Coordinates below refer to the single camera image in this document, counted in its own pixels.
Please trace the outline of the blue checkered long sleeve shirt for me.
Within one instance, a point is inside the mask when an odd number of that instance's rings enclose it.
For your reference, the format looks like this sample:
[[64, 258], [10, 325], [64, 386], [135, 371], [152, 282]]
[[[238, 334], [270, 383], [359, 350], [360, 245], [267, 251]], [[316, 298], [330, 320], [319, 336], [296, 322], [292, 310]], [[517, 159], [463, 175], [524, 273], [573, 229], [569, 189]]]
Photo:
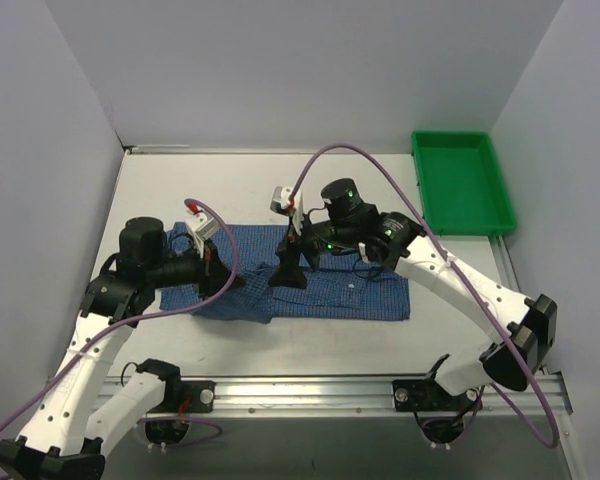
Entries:
[[225, 293], [195, 312], [213, 320], [247, 320], [268, 324], [274, 318], [404, 321], [410, 317], [408, 281], [372, 267], [354, 254], [326, 255], [313, 272], [301, 269], [307, 287], [271, 287], [278, 265], [275, 248], [283, 225], [231, 225], [239, 249], [238, 276], [245, 285]]

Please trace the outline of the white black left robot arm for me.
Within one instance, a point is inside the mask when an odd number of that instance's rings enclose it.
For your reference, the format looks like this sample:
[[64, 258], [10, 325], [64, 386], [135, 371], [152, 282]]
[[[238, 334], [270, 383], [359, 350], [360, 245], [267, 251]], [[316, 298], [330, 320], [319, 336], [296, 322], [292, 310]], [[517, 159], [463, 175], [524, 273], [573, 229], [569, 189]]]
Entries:
[[228, 225], [207, 213], [185, 223], [189, 247], [170, 247], [164, 224], [153, 217], [128, 220], [118, 250], [91, 280], [79, 307], [62, 363], [28, 402], [35, 410], [13, 439], [0, 441], [0, 468], [11, 479], [99, 479], [108, 455], [153, 410], [179, 408], [186, 398], [179, 367], [147, 359], [122, 390], [95, 409], [108, 371], [142, 321], [159, 289], [193, 285], [210, 305], [239, 285], [237, 266], [225, 265], [212, 236]]

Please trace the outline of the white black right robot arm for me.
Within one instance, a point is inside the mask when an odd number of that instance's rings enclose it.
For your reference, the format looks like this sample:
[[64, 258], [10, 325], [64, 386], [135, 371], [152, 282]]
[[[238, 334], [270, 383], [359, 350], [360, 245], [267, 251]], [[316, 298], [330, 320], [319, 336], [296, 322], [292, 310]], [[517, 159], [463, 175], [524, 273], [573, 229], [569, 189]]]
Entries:
[[275, 188], [270, 208], [289, 219], [276, 249], [272, 287], [304, 289], [306, 261], [317, 270], [326, 254], [353, 250], [367, 262], [413, 281], [468, 317], [487, 336], [483, 349], [442, 355], [423, 385], [426, 402], [445, 409], [469, 389], [497, 384], [522, 392], [555, 341], [557, 304], [510, 290], [437, 247], [424, 227], [400, 212], [381, 212], [363, 201], [353, 179], [335, 180], [321, 197], [325, 221], [304, 212], [300, 193]]

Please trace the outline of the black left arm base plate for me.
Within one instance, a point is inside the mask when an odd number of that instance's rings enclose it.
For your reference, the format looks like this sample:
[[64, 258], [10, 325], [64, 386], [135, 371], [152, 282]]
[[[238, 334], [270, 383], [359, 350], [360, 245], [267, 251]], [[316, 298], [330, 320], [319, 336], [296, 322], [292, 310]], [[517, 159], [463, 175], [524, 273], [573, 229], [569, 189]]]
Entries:
[[216, 383], [210, 380], [181, 381], [168, 386], [163, 401], [154, 409], [158, 413], [206, 414], [213, 410]]

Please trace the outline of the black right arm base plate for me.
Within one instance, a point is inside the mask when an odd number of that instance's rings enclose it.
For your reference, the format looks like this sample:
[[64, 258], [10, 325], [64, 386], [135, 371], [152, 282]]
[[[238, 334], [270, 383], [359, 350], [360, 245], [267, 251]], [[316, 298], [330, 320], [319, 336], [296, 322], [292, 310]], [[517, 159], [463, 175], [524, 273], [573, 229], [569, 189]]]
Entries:
[[398, 412], [455, 412], [470, 408], [478, 398], [478, 390], [470, 389], [450, 395], [433, 380], [396, 379], [391, 383], [394, 409]]

